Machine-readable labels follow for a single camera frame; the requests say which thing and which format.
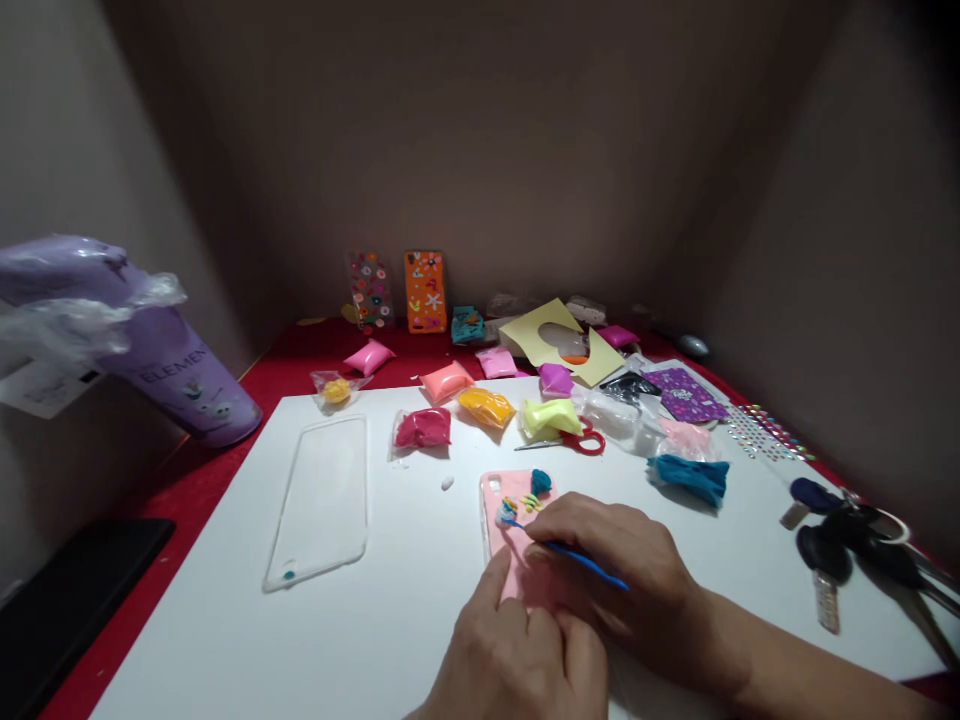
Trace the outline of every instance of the white table surface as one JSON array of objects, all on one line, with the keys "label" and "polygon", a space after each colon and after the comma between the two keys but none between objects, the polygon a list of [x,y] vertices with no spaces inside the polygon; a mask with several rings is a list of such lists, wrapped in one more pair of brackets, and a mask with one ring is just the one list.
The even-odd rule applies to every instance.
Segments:
[{"label": "white table surface", "polygon": [[[537,378],[480,382],[515,407]],[[568,448],[514,452],[515,419],[497,445],[454,420],[449,459],[388,459],[398,409],[427,403],[419,388],[363,392],[348,413],[368,426],[369,536],[356,563],[271,594],[261,591],[300,430],[323,419],[309,396],[284,398],[138,637],[92,717],[399,718],[430,689],[457,613],[483,569],[478,483],[490,470],[546,470],[561,492],[642,508],[665,523],[693,576],[751,612],[887,677],[943,665],[889,596],[859,569],[840,591],[842,632],[818,624],[810,572],[778,523],[802,462],[750,460],[720,426],[732,463],[715,516],[670,500],[644,458],[612,442],[591,458]],[[453,486],[443,492],[448,475]],[[960,621],[932,605],[954,647]],[[722,717],[710,703],[611,651],[611,718]]]}]

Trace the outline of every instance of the hand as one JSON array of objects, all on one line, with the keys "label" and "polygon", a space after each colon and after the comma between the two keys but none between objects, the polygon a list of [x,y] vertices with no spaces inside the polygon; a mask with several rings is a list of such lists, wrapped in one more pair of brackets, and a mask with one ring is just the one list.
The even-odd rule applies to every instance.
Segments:
[{"label": "hand", "polygon": [[619,590],[572,559],[532,545],[527,561],[550,562],[567,581],[570,610],[606,632],[653,672],[720,699],[748,682],[750,662],[724,632],[717,596],[690,576],[666,527],[626,505],[567,493],[526,526],[538,543],[585,551],[630,587]]},{"label": "hand", "polygon": [[500,604],[509,569],[503,548],[460,613],[430,696],[408,720],[607,717],[600,638],[573,615]]}]

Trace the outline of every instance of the yellow cardstock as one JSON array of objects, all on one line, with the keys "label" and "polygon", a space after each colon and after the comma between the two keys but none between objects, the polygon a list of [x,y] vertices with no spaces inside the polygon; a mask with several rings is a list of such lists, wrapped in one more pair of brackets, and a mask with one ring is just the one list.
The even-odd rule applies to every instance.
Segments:
[{"label": "yellow cardstock", "polygon": [[574,375],[593,387],[614,370],[623,366],[623,357],[610,347],[610,343],[600,337],[590,328],[590,359],[583,365],[571,365],[560,359],[557,349],[540,337],[540,326],[546,323],[556,323],[571,330],[582,332],[580,325],[566,306],[555,298],[536,310],[531,310],[523,317],[509,322],[500,328],[500,332],[513,340],[527,356],[527,360],[535,367],[544,363],[563,365]]}]

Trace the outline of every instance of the red tablecloth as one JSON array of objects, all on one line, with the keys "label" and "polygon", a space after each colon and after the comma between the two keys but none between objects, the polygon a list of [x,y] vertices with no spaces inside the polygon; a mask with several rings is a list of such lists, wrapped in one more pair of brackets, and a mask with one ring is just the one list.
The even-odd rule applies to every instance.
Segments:
[{"label": "red tablecloth", "polygon": [[[410,335],[405,329],[398,328],[378,331],[376,338],[397,357],[377,371],[366,386],[368,390],[417,385],[416,376],[437,370],[452,360],[458,360],[474,378],[483,379],[474,351],[453,345],[449,335]],[[349,368],[343,365],[342,359],[366,341],[356,327],[339,318],[311,325],[294,325],[283,332],[241,384],[263,409],[265,424],[280,398],[314,392],[310,381],[312,370],[339,370],[347,375]],[[652,360],[680,357],[658,336],[644,335],[641,344],[644,355]],[[713,373],[689,360],[687,362],[731,400],[737,404],[747,402]],[[529,367],[521,369],[534,372]],[[125,517],[169,518],[176,522],[176,531],[47,705],[42,720],[86,720],[89,717],[259,434],[258,430],[226,450],[209,450],[187,440],[153,477],[144,478],[139,483],[139,492],[118,509],[118,514]],[[815,467],[837,484],[842,484],[822,463],[815,463]],[[956,688],[951,695],[949,683],[943,680],[945,677],[936,676],[913,685],[941,701],[950,700],[954,704],[958,701]]]}]

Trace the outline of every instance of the gray wall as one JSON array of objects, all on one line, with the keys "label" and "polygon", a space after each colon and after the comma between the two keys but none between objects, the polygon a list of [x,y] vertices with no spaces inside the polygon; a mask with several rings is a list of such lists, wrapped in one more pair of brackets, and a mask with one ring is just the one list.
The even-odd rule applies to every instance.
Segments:
[{"label": "gray wall", "polygon": [[[0,4],[0,97],[0,244],[63,232],[126,247],[177,273],[189,321],[231,371],[248,367],[293,313],[247,238],[202,236],[99,5]],[[246,259],[220,257],[232,253]],[[3,351],[4,369],[18,362]],[[111,379],[52,421],[0,406],[0,591],[146,481],[181,434]]]},{"label": "gray wall", "polygon": [[638,300],[791,3],[107,5],[144,82],[173,72],[203,106],[302,307],[331,313],[349,247],[444,248],[458,302]]},{"label": "gray wall", "polygon": [[788,113],[774,59],[655,299],[960,568],[960,124],[910,5],[854,3]]}]

